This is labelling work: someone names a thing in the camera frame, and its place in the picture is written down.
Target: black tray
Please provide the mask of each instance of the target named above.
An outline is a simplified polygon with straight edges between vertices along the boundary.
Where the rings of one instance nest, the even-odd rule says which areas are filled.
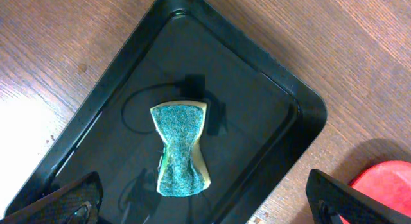
[[[149,108],[180,98],[209,105],[212,183],[165,198]],[[102,222],[245,223],[325,122],[321,98],[204,0],[156,0],[7,213],[97,171]]]

